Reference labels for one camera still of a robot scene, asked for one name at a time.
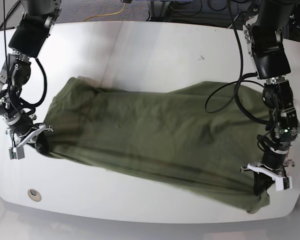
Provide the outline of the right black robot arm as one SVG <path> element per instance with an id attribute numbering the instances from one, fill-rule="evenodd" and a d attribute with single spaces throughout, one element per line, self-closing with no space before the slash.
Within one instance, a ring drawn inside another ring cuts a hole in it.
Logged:
<path id="1" fill-rule="evenodd" d="M 46 72 L 38 59 L 45 41 L 50 36 L 51 28 L 61 13 L 59 0 L 22 0 L 22 18 L 5 48 L 5 62 L 0 71 L 0 116 L 7 124 L 6 134 L 10 141 L 10 158 L 23 159 L 24 146 L 30 145 L 40 153 L 48 150 L 44 132 L 53 131 L 45 123 L 34 123 L 36 108 L 45 100 L 48 90 Z M 43 93 L 36 103 L 29 103 L 21 97 L 22 87 L 31 76 L 33 58 L 43 75 Z"/>

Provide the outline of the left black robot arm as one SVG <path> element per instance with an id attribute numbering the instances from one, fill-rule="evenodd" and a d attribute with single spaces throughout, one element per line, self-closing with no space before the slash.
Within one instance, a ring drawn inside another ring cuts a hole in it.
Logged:
<path id="1" fill-rule="evenodd" d="M 247 11 L 242 30 L 255 72 L 240 73 L 235 81 L 232 101 L 255 123 L 265 125 L 266 133 L 257 136 L 262 159 L 243 166 L 241 171 L 254 173 L 253 192 L 256 196 L 272 184 L 278 191 L 291 189 L 292 179 L 285 170 L 293 161 L 287 158 L 291 143 L 300 134 L 300 122 L 294 106 L 293 91 L 285 76 L 291 73 L 282 33 L 289 22 L 297 0 L 254 0 Z M 264 80 L 263 103 L 269 109 L 269 120 L 252 115 L 239 100 L 239 88 L 247 78 Z"/>

